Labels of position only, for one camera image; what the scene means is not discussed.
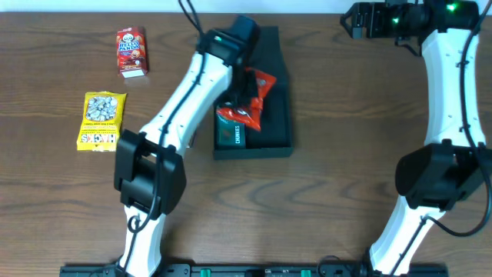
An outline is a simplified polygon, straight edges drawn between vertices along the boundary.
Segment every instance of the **red snack package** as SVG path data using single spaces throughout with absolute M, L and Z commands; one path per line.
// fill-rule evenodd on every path
M 142 27 L 125 28 L 116 34 L 119 73 L 125 77 L 147 74 L 147 55 Z
M 261 131 L 261 111 L 263 110 L 263 99 L 267 96 L 277 79 L 274 76 L 259 70 L 246 68 L 246 71 L 250 70 L 254 70 L 254 75 L 256 76 L 258 97 L 251 100 L 249 107 L 218 108 L 217 114 L 222 115 L 228 120 L 244 123 L 247 127 Z

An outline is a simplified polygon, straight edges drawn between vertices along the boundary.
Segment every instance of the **red bag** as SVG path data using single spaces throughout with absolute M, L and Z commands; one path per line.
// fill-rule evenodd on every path
M 246 68 L 246 71 L 254 71 L 258 87 L 258 97 L 251 99 L 248 107 L 218 108 L 217 114 L 228 120 L 244 123 L 247 127 L 261 131 L 261 111 L 263 110 L 263 99 L 274 86 L 277 78 L 254 68 Z

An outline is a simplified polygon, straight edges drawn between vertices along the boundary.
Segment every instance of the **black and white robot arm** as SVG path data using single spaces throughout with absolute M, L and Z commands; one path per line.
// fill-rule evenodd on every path
M 433 225 L 456 201 L 465 200 L 484 181 L 471 158 L 470 141 L 463 130 L 460 67 L 464 71 L 465 105 L 471 138 L 480 146 L 482 161 L 490 162 L 480 127 L 475 85 L 478 35 L 460 63 L 465 42 L 478 22 L 475 2 L 424 0 L 423 5 L 356 3 L 341 18 L 353 38 L 367 27 L 368 38 L 418 36 L 427 67 L 429 123 L 424 147 L 403 157 L 397 166 L 400 194 L 381 237 L 370 247 L 372 271 L 406 275 L 412 256 Z M 345 21 L 351 17 L 352 25 Z
M 148 277 L 158 269 L 166 215 L 177 205 L 185 189 L 182 158 L 188 143 L 214 102 L 233 82 L 240 81 L 258 34 L 259 27 L 243 16 L 228 30 L 210 30 L 201 38 L 188 72 L 164 108 L 138 135 L 128 130 L 122 133 L 116 151 L 115 188 L 121 192 L 127 223 L 136 229 L 137 221 L 132 218 L 143 222 L 151 216 L 140 232 L 127 230 L 125 253 L 118 265 L 128 274 Z M 194 85 L 200 72 L 200 82 Z M 165 133 L 164 144 L 159 146 L 163 125 L 171 113 L 174 117 Z M 143 156 L 155 155 L 158 151 L 164 153 L 163 180 L 157 184 L 159 209 L 149 215 L 154 197 L 155 164 Z

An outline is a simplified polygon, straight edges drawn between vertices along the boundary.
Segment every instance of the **white arm segment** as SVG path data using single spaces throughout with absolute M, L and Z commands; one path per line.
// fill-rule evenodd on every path
M 384 228 L 383 234 L 371 246 L 369 255 L 374 270 L 389 275 L 393 267 L 397 264 L 400 254 L 407 248 L 412 236 L 421 223 L 421 218 L 430 215 L 435 219 L 440 219 L 445 212 L 440 212 L 437 208 L 418 207 L 410 209 L 404 196 L 398 196 L 397 205 L 391 214 L 390 220 Z M 433 222 L 428 220 L 422 227 L 414 243 L 408 250 L 404 259 L 401 261 L 394 273 L 395 276 L 407 274 L 410 261 L 418 246 L 424 240 L 425 235 L 431 229 Z
M 201 67 L 201 54 L 195 53 L 188 73 L 181 81 L 175 93 L 168 100 L 164 108 L 147 124 L 140 132 L 145 132 L 145 138 L 155 144 L 159 143 L 161 128 L 168 116 L 172 113 L 178 103 L 196 79 Z M 200 84 L 197 84 L 193 92 L 180 107 L 169 125 L 168 134 L 165 136 L 165 145 L 174 145 L 176 152 L 184 156 L 187 145 L 204 118 L 207 110 L 214 101 L 224 92 L 232 80 L 232 67 L 225 66 L 224 61 L 213 55 L 206 54 L 204 72 Z M 147 213 L 135 207 L 125 207 L 127 222 L 133 215 L 140 216 L 140 222 L 147 217 Z M 161 237 L 164 228 L 165 215 L 157 220 L 151 220 L 145 228 L 137 234 L 134 248 L 131 253 L 127 267 L 127 273 L 135 277 L 149 277 L 157 269 L 161 262 Z M 128 251 L 130 250 L 133 234 L 127 230 L 125 253 L 119 261 L 124 267 Z
M 422 44 L 422 55 L 427 66 L 429 84 L 429 124 L 425 145 L 442 143 L 450 139 L 453 145 L 469 147 L 461 118 L 460 68 L 464 43 L 470 35 L 469 30 L 448 29 L 446 33 L 432 32 Z M 470 133 L 475 144 L 483 142 L 485 136 L 480 127 L 477 108 L 477 87 L 475 85 L 475 58 L 478 35 L 470 43 L 467 53 L 468 64 L 465 70 L 465 92 L 467 117 Z

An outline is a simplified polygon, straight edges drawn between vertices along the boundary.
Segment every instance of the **red box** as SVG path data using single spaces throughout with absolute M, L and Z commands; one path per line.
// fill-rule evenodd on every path
M 119 73 L 125 77 L 147 74 L 147 54 L 142 27 L 124 28 L 116 34 L 116 54 Z

